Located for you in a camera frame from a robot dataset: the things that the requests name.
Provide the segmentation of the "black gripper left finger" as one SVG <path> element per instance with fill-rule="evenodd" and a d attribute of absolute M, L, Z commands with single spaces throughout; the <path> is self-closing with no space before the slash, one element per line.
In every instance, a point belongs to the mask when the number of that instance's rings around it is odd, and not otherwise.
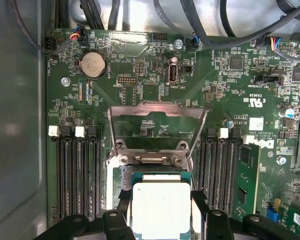
<path fill-rule="evenodd" d="M 116 209 L 103 212 L 101 217 L 89 221 L 84 215 L 71 215 L 39 235 L 41 240 L 73 240 L 102 234 L 106 240 L 134 240 L 133 230 L 127 224 L 127 213 L 131 190 L 122 190 L 119 194 L 119 205 Z"/>

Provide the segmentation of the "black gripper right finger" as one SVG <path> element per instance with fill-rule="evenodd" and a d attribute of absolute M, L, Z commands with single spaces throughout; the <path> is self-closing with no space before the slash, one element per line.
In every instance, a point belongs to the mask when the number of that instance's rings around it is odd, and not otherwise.
<path fill-rule="evenodd" d="M 198 207 L 202 240 L 300 240 L 300 236 L 285 227 L 258 215 L 249 214 L 237 221 L 221 211 L 212 210 L 201 191 L 191 191 Z"/>

